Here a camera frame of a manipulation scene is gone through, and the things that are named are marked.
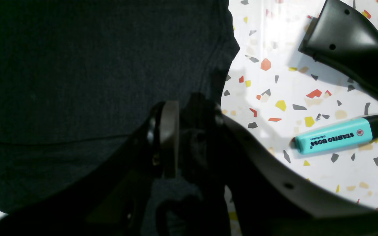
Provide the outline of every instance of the highlighter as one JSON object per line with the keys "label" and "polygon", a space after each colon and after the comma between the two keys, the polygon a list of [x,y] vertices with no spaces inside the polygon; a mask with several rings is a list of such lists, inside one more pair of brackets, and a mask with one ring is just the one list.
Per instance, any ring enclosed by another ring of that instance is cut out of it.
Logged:
{"label": "highlighter", "polygon": [[369,142],[378,138],[378,115],[346,121],[295,137],[298,151],[310,154]]}

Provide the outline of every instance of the turquoise highlighter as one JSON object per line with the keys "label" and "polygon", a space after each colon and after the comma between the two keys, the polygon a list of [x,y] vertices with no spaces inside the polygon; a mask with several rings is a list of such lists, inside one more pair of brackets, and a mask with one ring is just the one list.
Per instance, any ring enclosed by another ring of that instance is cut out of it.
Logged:
{"label": "turquoise highlighter", "polygon": [[298,151],[310,154],[369,142],[378,138],[378,115],[346,121],[295,137]]}

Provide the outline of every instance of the stabilo logo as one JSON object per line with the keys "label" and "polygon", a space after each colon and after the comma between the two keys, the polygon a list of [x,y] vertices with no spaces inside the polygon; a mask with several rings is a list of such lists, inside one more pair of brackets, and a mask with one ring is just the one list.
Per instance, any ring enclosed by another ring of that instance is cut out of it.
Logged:
{"label": "stabilo logo", "polygon": [[314,146],[317,146],[317,145],[322,145],[322,144],[327,144],[328,142],[335,142],[335,141],[339,141],[339,140],[342,140],[342,139],[349,139],[349,138],[352,138],[354,137],[354,133],[346,133],[346,134],[342,134],[342,135],[339,135],[339,136],[334,136],[334,137],[330,137],[328,139],[321,139],[319,141],[314,141],[314,142],[311,142],[310,143],[310,149],[312,149]]}

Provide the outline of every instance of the black plastic handle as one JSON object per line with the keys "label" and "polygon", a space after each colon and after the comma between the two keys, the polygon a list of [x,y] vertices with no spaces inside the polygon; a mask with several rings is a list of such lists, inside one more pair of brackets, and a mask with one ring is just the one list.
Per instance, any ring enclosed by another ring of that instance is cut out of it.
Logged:
{"label": "black plastic handle", "polygon": [[378,99],[378,30],[352,7],[326,0],[299,51],[348,75]]}

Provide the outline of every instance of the screw hole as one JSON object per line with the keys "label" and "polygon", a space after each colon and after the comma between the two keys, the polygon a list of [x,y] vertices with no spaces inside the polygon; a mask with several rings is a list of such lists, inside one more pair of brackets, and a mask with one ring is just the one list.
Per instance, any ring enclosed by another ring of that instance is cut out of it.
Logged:
{"label": "screw hole", "polygon": [[294,189],[294,185],[290,184],[290,183],[285,183],[284,184],[284,187],[288,188],[288,189]]}

